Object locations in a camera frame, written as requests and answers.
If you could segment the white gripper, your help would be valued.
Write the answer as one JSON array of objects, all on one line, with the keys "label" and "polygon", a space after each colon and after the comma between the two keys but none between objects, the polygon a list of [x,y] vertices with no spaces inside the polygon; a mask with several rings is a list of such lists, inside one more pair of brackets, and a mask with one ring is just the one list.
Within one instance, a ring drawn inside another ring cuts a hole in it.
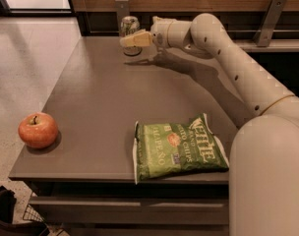
[{"label": "white gripper", "polygon": [[150,32],[141,29],[128,34],[120,39],[120,45],[122,47],[147,47],[153,42],[157,47],[169,48],[168,31],[172,22],[172,19],[154,16]]}]

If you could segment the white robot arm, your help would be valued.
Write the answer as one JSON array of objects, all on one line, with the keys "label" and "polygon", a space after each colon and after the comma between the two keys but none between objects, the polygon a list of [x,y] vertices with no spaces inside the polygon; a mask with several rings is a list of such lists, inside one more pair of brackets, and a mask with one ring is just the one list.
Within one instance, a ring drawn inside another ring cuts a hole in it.
[{"label": "white robot arm", "polygon": [[203,51],[220,64],[252,119],[233,140],[229,169],[230,236],[299,236],[299,97],[231,40],[220,20],[155,17],[120,39],[123,47]]}]

